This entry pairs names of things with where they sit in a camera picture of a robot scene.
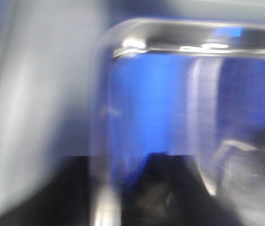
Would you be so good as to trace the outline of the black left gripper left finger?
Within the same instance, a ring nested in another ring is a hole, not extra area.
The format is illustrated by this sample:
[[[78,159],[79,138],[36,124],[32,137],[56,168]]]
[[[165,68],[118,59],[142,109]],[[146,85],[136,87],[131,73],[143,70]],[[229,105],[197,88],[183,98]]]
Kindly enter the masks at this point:
[[[0,226],[88,226],[88,159],[88,156],[67,156],[65,164],[45,187],[0,216]]]

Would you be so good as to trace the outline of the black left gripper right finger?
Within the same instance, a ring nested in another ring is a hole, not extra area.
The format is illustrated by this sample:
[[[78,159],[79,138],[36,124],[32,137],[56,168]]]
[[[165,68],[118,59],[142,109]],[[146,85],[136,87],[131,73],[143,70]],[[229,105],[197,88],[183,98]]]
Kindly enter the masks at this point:
[[[210,195],[192,155],[151,153],[122,192],[123,226],[239,226]]]

